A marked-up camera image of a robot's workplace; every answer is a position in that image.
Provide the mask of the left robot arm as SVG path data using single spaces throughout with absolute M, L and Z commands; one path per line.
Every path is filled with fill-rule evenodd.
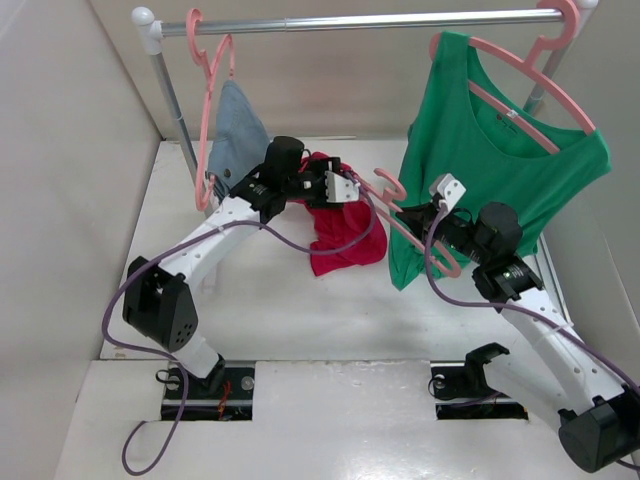
M 262 163 L 236 183 L 217 209 L 184 239 L 186 249 L 149 266 L 143 257 L 128 268 L 123 320 L 175 358 L 201 396 L 222 387 L 224 358 L 199 331 L 193 293 L 235 247 L 297 200 L 341 208 L 359 197 L 357 184 L 337 157 L 306 160 L 304 144 L 277 136 Z

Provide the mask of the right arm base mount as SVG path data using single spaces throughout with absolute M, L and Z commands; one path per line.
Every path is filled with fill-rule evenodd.
M 527 410 L 492 389 L 485 377 L 484 367 L 508 354 L 506 347 L 493 342 L 470 351 L 463 360 L 431 362 L 427 387 L 435 400 L 436 419 L 528 421 Z

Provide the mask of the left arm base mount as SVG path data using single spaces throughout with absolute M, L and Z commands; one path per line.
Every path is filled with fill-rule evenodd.
M 189 388 L 181 419 L 184 421 L 251 421 L 255 391 L 255 362 L 230 362 L 222 379 L 211 391 L 203 382 L 189 378 Z M 158 370 L 155 380 L 163 386 L 160 418 L 175 420 L 184 390 L 179 369 L 169 364 Z

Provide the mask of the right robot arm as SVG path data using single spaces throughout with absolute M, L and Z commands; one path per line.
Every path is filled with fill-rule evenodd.
M 470 352 L 462 381 L 483 394 L 503 383 L 501 393 L 524 404 L 556 430 L 569 458 L 595 473 L 611 464 L 636 470 L 627 458 L 639 450 L 639 385 L 624 370 L 581 340 L 556 310 L 542 280 L 518 255 L 523 232 L 510 206 L 491 202 L 461 218 L 445 202 L 398 213 L 426 248 L 442 242 L 475 262 L 480 308 L 503 316 L 550 370 L 551 382 L 536 383 L 512 372 L 512 352 L 489 344 Z

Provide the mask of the red t shirt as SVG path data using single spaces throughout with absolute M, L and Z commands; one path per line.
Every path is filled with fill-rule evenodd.
M 310 265 L 316 277 L 339 269 L 375 264 L 384 259 L 387 235 L 380 219 L 364 198 L 338 209 L 311 208 L 302 200 L 295 200 L 295 203 L 303 205 L 313 219 L 316 240 L 310 244 L 311 250 L 335 250 L 353 243 L 367 232 L 349 249 L 331 255 L 311 255 Z

